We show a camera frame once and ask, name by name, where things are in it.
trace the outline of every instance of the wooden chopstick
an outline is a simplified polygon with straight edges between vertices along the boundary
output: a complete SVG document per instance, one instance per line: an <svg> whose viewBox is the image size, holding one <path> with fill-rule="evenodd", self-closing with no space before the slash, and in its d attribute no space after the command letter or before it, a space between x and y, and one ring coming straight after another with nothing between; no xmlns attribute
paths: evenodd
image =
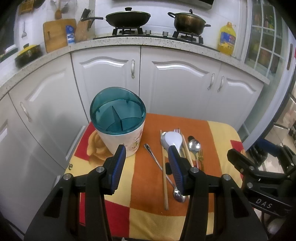
<svg viewBox="0 0 296 241"><path fill-rule="evenodd" d="M184 150L185 150L185 156L186 156L187 160L189 161L190 165L193 167L192 158L191 158L191 155L190 155L190 152L189 152L185 137L184 137L184 135L182 133L180 133L180 134L182 136L182 144L183 144L183 147L184 147Z"/></svg>
<svg viewBox="0 0 296 241"><path fill-rule="evenodd" d="M165 210L168 210L168 189L166 185L166 173L165 173L165 149L163 148L162 144L161 145L161 153L163 156L163 203L164 203L164 208Z"/></svg>

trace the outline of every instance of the metal screw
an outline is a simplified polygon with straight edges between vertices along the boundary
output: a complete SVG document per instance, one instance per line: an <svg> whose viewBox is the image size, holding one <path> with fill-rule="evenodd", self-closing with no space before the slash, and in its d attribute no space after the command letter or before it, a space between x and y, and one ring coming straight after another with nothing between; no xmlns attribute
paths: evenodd
<svg viewBox="0 0 296 241"><path fill-rule="evenodd" d="M252 188L253 187L253 183L247 183L248 188Z"/></svg>
<svg viewBox="0 0 296 241"><path fill-rule="evenodd" d="M66 173L66 174L63 176L63 178L64 178L65 180L69 180L69 179L71 178L71 174L70 174L70 173Z"/></svg>
<svg viewBox="0 0 296 241"><path fill-rule="evenodd" d="M193 173L197 173L199 169L197 167L192 167L190 168L190 171L192 171Z"/></svg>
<svg viewBox="0 0 296 241"><path fill-rule="evenodd" d="M103 172L104 170L105 170L105 168L102 166L96 168L97 172Z"/></svg>
<svg viewBox="0 0 296 241"><path fill-rule="evenodd" d="M226 180L226 181L229 181L231 179L231 176L228 175L228 174L224 174L223 175L223 178Z"/></svg>

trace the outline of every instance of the stove burner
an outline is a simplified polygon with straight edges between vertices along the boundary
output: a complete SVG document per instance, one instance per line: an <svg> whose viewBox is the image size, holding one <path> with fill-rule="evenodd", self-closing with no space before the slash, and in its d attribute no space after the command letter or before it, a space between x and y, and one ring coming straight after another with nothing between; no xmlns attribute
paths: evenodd
<svg viewBox="0 0 296 241"><path fill-rule="evenodd" d="M137 29L138 34L143 34L143 29L140 27L135 27L135 28L130 28L130 27L121 27L121 28L115 28L113 29L112 35L131 35L131 34L136 34L135 30L132 29Z"/></svg>
<svg viewBox="0 0 296 241"><path fill-rule="evenodd" d="M195 33L187 33L187 32L182 32L182 31L175 31L174 34L173 34L173 38L178 38L179 34L185 34L185 35L181 35L180 37L184 40L187 40L187 41L191 41L191 42L196 42L196 38L194 38L193 36L195 37L198 37L198 43L199 44L203 44L203 38L200 36L200 35L197 35Z"/></svg>

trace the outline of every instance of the pot lid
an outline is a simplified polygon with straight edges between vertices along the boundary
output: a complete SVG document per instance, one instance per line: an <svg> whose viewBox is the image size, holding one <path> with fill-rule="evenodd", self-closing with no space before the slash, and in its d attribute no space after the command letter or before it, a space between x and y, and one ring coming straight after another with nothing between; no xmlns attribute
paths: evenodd
<svg viewBox="0 0 296 241"><path fill-rule="evenodd" d="M24 49L21 50L21 51L18 53L18 56L21 55L22 53L26 52L27 50L29 50L29 49L35 47L35 46L37 46L37 45L36 45L36 44L34 44L34 45L25 44L25 45L24 45Z"/></svg>
<svg viewBox="0 0 296 241"><path fill-rule="evenodd" d="M126 7L126 8L125 8L125 11L110 13L110 14L106 15L106 18L107 18L108 16L113 15L113 14L124 13L124 12L138 12L138 13L147 14L147 15L149 15L149 16L151 17L151 15L150 15L149 13L147 13L147 12L132 11L132 8L131 8L131 7Z"/></svg>
<svg viewBox="0 0 296 241"><path fill-rule="evenodd" d="M179 15L179 14L180 14L180 15L192 16L192 17L195 17L195 18L199 18L199 19L204 20L204 19L201 18L200 16L193 14L192 9L190 9L189 12L179 12L179 13L175 13L175 15Z"/></svg>

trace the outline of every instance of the gas stove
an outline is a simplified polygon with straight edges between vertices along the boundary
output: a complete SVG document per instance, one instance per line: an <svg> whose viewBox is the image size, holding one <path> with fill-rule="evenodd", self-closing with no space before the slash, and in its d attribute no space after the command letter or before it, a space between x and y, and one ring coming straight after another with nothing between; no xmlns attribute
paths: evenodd
<svg viewBox="0 0 296 241"><path fill-rule="evenodd" d="M168 32L163 32L163 36L157 36L157 35L151 35L151 31L149 31L149 30L146 30L145 33L143 33L143 29L141 27L136 27L136 28L122 27L122 28L113 29L111 36L99 37L99 38L94 38L94 39L116 38L116 37L122 37L122 36L170 39L170 40L176 40L176 41L180 41L180 42L185 42L185 43L190 43L190 44L202 46L202 47L219 52L218 50L216 50L214 48L204 45L203 44L203 37L201 37L200 35L197 35L194 33L180 32L180 31L175 31L172 37L168 37Z"/></svg>

